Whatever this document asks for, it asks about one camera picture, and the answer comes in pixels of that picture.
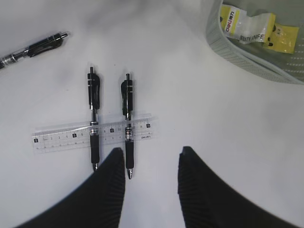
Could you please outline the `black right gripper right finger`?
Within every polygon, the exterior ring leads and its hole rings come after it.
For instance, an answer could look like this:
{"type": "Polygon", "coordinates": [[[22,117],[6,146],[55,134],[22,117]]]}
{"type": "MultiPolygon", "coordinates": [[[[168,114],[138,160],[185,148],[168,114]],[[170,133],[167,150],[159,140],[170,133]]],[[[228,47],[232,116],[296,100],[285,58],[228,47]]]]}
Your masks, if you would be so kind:
{"type": "Polygon", "coordinates": [[[179,156],[178,195],[187,228],[293,228],[224,182],[190,147],[179,156]]]}

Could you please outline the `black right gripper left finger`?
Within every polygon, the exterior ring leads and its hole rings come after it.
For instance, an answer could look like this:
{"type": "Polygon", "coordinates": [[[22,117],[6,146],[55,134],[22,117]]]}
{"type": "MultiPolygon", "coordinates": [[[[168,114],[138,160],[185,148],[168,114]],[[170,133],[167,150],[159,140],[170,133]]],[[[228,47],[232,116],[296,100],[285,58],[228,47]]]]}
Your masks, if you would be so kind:
{"type": "Polygon", "coordinates": [[[125,195],[123,150],[113,148],[87,180],[21,228],[117,228],[125,195]]]}

